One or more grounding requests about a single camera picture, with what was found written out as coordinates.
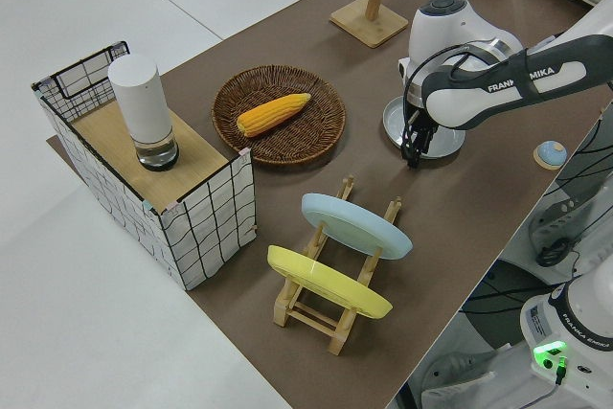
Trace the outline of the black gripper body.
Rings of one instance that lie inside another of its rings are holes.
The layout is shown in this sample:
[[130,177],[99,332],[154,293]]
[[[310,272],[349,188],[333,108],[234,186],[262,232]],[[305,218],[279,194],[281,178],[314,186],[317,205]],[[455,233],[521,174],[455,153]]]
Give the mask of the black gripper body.
[[402,143],[428,144],[437,130],[437,123],[424,109],[411,109],[405,115]]

